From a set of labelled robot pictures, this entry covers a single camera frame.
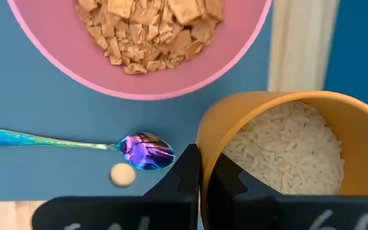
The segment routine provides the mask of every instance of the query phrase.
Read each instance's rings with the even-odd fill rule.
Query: pink bowl
[[[225,21],[211,45],[176,69],[125,75],[111,66],[87,34],[75,11],[76,0],[8,0],[25,34],[62,72],[107,95],[132,100],[161,100],[200,89],[226,73],[260,32],[271,0],[230,0]]]

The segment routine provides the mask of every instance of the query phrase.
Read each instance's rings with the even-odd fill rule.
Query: small white ball
[[[120,163],[112,167],[110,178],[116,186],[128,187],[135,181],[135,171],[132,166]]]

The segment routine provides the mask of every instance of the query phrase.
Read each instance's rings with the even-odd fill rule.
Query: spoon
[[[120,151],[129,164],[144,170],[165,169],[175,158],[175,151],[169,144],[147,132],[132,133],[117,144],[90,144],[0,130],[2,146],[57,146]]]

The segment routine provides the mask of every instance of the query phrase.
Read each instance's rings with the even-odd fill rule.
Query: mustard yellow container
[[[262,112],[294,100],[315,107],[338,140],[345,159],[341,195],[368,195],[368,105],[329,91],[303,93],[239,93],[212,105],[199,125],[197,145],[202,156],[201,215],[208,230],[206,196],[219,155],[239,129]]]

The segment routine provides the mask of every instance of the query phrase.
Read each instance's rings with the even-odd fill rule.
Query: rice
[[[303,102],[284,103],[255,117],[224,154],[283,194],[336,194],[344,177],[341,142],[320,113]]]

